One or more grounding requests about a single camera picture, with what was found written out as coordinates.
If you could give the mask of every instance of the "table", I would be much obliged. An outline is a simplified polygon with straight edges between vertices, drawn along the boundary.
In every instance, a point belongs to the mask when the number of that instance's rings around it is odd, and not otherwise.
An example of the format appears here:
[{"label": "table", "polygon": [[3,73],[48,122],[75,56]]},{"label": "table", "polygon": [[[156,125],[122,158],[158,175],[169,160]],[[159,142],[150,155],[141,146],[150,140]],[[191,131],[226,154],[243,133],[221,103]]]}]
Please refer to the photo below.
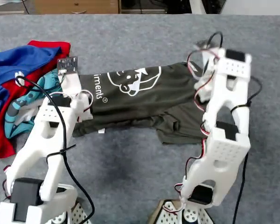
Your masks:
[{"label": "table", "polygon": [[[252,74],[264,85],[251,107],[252,148],[237,223],[280,224],[280,16],[0,16],[0,51],[30,40],[68,41],[80,74],[94,74],[184,61],[196,41],[217,30],[225,47],[252,54]],[[249,93],[257,88],[250,87]],[[219,115],[229,116],[226,110]],[[16,139],[17,149],[26,137]],[[162,145],[148,128],[107,129],[73,142],[69,164],[96,205],[94,224],[145,223],[159,200],[177,198],[173,185],[182,180],[186,159],[199,153],[199,145]],[[0,200],[2,169],[12,159],[0,160]],[[41,160],[28,176],[45,173]],[[240,182],[241,174],[223,203],[209,209],[216,223],[232,222]],[[73,184],[65,171],[63,183]]]}]

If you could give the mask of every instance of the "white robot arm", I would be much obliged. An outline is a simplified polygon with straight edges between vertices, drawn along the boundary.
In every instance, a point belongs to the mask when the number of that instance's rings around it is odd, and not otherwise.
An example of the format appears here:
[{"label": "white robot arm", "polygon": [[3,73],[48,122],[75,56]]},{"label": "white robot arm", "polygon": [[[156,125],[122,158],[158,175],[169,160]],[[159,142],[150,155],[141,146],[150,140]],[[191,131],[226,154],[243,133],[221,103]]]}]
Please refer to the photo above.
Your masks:
[{"label": "white robot arm", "polygon": [[[61,60],[75,61],[76,58]],[[55,102],[63,117],[65,131],[56,108],[45,98],[25,146],[5,170],[6,194],[10,202],[0,203],[0,224],[51,224],[51,220],[56,224],[78,224],[85,218],[85,215],[81,217],[81,212],[84,212],[81,208],[79,217],[70,217],[72,208],[80,207],[76,204],[77,190],[73,186],[59,184],[64,167],[60,152],[64,141],[66,140],[66,145],[70,143],[79,118],[91,116],[90,110],[85,110],[89,108],[89,101],[87,94],[81,89],[78,74],[67,70],[65,72],[64,76],[60,75],[60,82],[62,94],[68,97],[59,97]],[[48,163],[44,180],[25,178],[25,173],[43,157],[47,158]]]},{"label": "white robot arm", "polygon": [[[247,103],[252,58],[249,54],[223,48],[219,49],[218,56],[219,59],[210,66],[213,71],[209,71],[213,77],[210,101],[203,116],[205,133],[209,134],[205,152],[190,167],[181,189],[181,199],[195,203],[195,200],[191,201],[194,188],[212,180],[215,186],[201,187],[201,190],[212,188],[213,191],[209,203],[199,203],[203,208],[221,204],[236,179],[240,163],[250,149],[249,107],[236,107]],[[230,110],[236,108],[232,111],[235,126],[217,122],[217,113],[223,106]]]},{"label": "white robot arm", "polygon": [[[234,184],[238,168],[250,149],[249,102],[247,102],[251,61],[249,54],[231,49],[201,49],[204,73],[195,84],[194,101],[204,111],[201,131],[206,135],[200,157],[186,170],[177,190],[181,206],[163,205],[156,223],[169,220],[173,213],[179,222],[211,224],[204,209],[219,206]],[[209,100],[206,110],[198,103]],[[235,125],[217,121],[217,113],[226,106]]]}]

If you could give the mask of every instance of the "wooden drawer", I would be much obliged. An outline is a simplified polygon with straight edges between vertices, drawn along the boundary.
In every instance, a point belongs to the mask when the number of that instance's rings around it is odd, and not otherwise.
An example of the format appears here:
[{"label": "wooden drawer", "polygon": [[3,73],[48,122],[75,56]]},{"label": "wooden drawer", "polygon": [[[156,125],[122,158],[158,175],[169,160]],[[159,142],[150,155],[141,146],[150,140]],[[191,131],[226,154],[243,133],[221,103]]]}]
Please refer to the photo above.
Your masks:
[{"label": "wooden drawer", "polygon": [[118,14],[118,0],[35,0],[39,14]]}]

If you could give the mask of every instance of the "white cartoon graphic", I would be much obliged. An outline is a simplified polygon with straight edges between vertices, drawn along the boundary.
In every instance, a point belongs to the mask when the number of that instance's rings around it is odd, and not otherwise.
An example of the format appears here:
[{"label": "white cartoon graphic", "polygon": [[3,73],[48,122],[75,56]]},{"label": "white cartoon graphic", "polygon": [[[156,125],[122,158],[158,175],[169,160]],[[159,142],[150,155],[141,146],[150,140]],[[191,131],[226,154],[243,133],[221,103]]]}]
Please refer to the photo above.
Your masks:
[{"label": "white cartoon graphic", "polygon": [[123,93],[133,97],[139,91],[152,89],[161,75],[161,67],[145,68],[132,71],[108,72],[108,78],[112,85],[118,86]]}]

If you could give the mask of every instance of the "red cloth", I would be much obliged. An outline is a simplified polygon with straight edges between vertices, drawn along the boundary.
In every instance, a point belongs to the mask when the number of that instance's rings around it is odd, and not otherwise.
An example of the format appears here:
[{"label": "red cloth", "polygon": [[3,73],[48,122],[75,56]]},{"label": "red cloth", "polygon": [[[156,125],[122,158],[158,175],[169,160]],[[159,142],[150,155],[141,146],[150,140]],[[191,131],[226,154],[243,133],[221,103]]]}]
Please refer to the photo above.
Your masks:
[{"label": "red cloth", "polygon": [[[40,42],[40,41],[31,41],[28,45],[33,45],[39,48],[57,48],[61,47],[62,52],[58,54],[52,61],[48,64],[42,66],[40,69],[32,72],[31,74],[27,75],[26,78],[30,79],[31,81],[37,82],[38,79],[48,73],[49,71],[53,70],[57,65],[57,59],[67,57],[70,53],[70,44],[67,42]],[[16,85],[14,79],[10,80],[2,86],[8,90],[9,98],[4,104],[2,110],[0,111],[0,158],[6,158],[11,155],[15,154],[14,148],[10,141],[5,137],[4,134],[4,117],[6,110],[8,109],[9,104],[12,100],[19,98],[27,93],[27,89],[19,87]]]}]

